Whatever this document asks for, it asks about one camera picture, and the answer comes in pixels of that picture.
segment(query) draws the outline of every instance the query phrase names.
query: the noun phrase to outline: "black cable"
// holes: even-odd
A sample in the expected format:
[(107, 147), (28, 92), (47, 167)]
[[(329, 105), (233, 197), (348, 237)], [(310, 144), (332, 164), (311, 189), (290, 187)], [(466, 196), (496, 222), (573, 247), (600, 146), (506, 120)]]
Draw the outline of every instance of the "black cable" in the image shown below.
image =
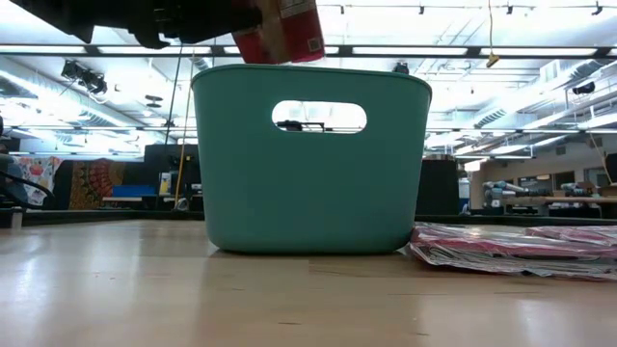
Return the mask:
[(54, 205), (54, 202), (56, 200), (56, 197), (54, 196), (53, 193), (51, 193), (51, 191), (49, 191), (49, 189), (35, 183), (32, 181), (29, 181), (27, 179), (21, 178), (21, 177), (17, 177), (17, 176), (13, 176), (12, 174), (9, 173), (5, 173), (3, 171), (0, 171), (0, 175), (4, 176), (6, 178), (9, 178), (15, 182), (19, 182), (25, 185), (29, 185), (31, 187), (37, 188), (40, 191), (44, 192), (47, 195), (47, 200), (43, 205), (35, 205), (32, 204), (28, 201), (23, 201), (20, 200), (18, 197), (16, 197), (13, 193), (11, 193), (11, 191), (9, 191), (9, 189), (7, 189), (7, 187), (5, 187), (4, 185), (0, 185), (0, 193), (4, 194), (5, 196), (11, 198), (11, 200), (13, 202), (15, 202), (17, 205), (19, 205), (20, 207), (23, 208), (30, 208), (30, 209), (48, 209), (51, 206)]
[[(177, 76), (180, 73), (180, 65), (182, 63), (182, 48), (184, 44), (180, 44), (180, 52), (177, 56), (177, 67), (175, 67), (174, 90), (172, 91), (172, 102), (170, 104), (170, 115), (167, 118), (167, 131), (165, 132), (165, 144), (163, 146), (163, 160), (167, 163), (167, 142), (170, 139), (170, 129), (172, 127), (172, 115), (174, 113), (175, 88), (177, 87)], [(163, 181), (162, 171), (158, 171), (158, 185), (156, 186), (156, 199), (154, 201), (154, 210), (158, 209), (158, 201), (161, 193), (161, 182)]]

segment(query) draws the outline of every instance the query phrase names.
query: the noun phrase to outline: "colorful tapestry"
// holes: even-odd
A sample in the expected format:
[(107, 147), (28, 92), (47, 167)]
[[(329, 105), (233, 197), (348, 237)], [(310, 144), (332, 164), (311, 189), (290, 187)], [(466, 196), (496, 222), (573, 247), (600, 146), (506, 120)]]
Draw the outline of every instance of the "colorful tapestry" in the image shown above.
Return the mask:
[(112, 196), (113, 187), (122, 184), (123, 177), (124, 163), (107, 159), (74, 162), (68, 209), (97, 209), (103, 198)]
[[(21, 177), (35, 182), (50, 191), (54, 190), (54, 175), (62, 159), (56, 157), (49, 158), (19, 158), (16, 163), (21, 169)], [(45, 193), (37, 188), (24, 184), (28, 194), (28, 202), (35, 205), (42, 205)]]

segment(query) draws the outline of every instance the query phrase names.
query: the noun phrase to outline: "basket handle hole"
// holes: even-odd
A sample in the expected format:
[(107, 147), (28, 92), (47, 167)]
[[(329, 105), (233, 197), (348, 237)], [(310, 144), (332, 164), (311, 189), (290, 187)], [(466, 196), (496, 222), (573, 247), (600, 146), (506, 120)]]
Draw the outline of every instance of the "basket handle hole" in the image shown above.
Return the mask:
[(272, 122), (282, 131), (356, 134), (366, 127), (366, 112), (354, 103), (284, 100), (272, 110)]

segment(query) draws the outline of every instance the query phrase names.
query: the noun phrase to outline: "wooden table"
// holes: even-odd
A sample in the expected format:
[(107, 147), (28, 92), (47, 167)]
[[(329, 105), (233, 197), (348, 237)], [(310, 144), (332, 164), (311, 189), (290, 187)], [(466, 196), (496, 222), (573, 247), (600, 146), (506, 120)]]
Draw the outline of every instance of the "wooden table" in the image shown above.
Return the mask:
[(549, 205), (554, 202), (567, 203), (595, 203), (599, 205), (603, 211), (603, 218), (614, 218), (610, 212), (614, 204), (617, 203), (617, 198), (587, 198), (587, 197), (516, 197), (503, 198), (501, 204), (503, 206), (527, 205), (537, 206), (538, 213), (543, 216), (549, 215)]
[(439, 270), (403, 253), (225, 254), (208, 242), (204, 222), (22, 231), (0, 236), (3, 347), (587, 347), (617, 341), (616, 283)]

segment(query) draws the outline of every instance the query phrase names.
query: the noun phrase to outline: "spotlight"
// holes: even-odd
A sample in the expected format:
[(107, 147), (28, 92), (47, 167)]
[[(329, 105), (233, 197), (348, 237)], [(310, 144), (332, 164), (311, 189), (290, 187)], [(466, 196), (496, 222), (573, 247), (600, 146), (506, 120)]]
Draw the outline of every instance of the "spotlight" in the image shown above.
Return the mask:
[(589, 82), (586, 85), (572, 88), (572, 93), (579, 95), (579, 94), (593, 93), (595, 90), (596, 90), (596, 84), (593, 82)]
[(86, 67), (82, 67), (75, 61), (65, 62), (61, 75), (70, 81), (77, 81), (77, 84), (85, 87), (88, 93), (107, 93), (105, 75), (102, 73), (95, 73)]
[(592, 12), (591, 15), (598, 15), (598, 14), (602, 13), (603, 9), (604, 9), (604, 7), (600, 6), (598, 1), (596, 1), (596, 10), (594, 12)]
[(392, 72), (409, 74), (409, 68), (407, 67), (407, 63), (399, 62), (396, 63), (396, 66), (392, 69)]
[(146, 95), (145, 96), (146, 100), (150, 101), (149, 103), (146, 104), (147, 107), (149, 108), (160, 108), (161, 105), (157, 104), (157, 101), (163, 101), (163, 98), (161, 96), (156, 96), (156, 95)]

